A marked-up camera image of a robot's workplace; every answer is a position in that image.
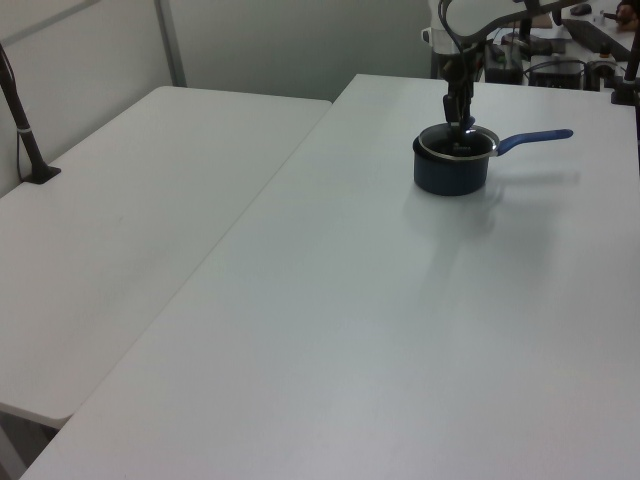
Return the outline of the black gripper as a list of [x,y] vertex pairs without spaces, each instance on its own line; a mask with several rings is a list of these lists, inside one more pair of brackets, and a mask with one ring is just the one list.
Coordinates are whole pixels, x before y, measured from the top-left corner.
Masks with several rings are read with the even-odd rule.
[[442,55],[442,78],[447,83],[447,95],[443,97],[443,108],[445,120],[451,128],[459,127],[458,98],[460,98],[460,122],[471,122],[475,74],[476,51],[474,49]]

